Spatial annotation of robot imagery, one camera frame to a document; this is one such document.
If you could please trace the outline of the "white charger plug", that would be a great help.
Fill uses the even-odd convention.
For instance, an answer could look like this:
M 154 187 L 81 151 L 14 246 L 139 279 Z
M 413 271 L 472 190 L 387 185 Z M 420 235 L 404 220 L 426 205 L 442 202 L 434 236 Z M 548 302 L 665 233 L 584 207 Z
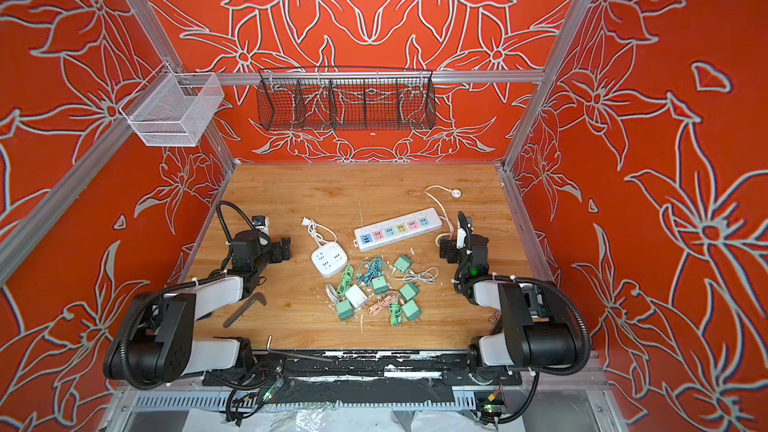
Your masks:
M 366 293 L 357 284 L 351 285 L 346 290 L 344 296 L 355 311 L 361 309 L 369 299 Z

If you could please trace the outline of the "green charger with green cable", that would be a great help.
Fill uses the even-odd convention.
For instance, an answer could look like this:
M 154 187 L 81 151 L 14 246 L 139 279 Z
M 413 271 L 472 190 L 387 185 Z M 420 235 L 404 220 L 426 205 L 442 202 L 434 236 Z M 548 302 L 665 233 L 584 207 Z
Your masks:
M 336 289 L 337 304 L 336 311 L 340 321 L 346 321 L 354 316 L 354 307 L 351 302 L 346 298 L 346 293 L 352 286 L 354 276 L 354 268 L 347 266 L 342 272 L 341 282 Z

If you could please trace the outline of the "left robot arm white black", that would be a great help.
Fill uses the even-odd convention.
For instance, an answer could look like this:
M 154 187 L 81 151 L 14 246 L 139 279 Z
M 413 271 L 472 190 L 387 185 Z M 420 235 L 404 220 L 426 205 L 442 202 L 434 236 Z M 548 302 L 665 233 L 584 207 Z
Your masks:
M 103 374 L 137 390 L 203 376 L 215 385 L 255 387 L 259 363 L 244 337 L 198 339 L 196 324 L 241 301 L 266 301 L 258 287 L 271 264 L 291 259 L 291 240 L 274 239 L 265 216 L 249 216 L 229 201 L 214 207 L 228 247 L 219 268 L 156 292 L 137 294 L 106 353 Z

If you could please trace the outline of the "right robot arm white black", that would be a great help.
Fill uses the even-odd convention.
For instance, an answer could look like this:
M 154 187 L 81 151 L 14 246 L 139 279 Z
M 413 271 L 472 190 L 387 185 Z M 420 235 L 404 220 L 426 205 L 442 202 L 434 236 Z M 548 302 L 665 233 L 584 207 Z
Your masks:
M 441 238 L 439 256 L 457 267 L 454 291 L 499 314 L 492 332 L 474 338 L 469 367 L 513 367 L 554 376 L 580 372 L 592 349 L 586 322 L 552 281 L 490 271 L 488 239 Z

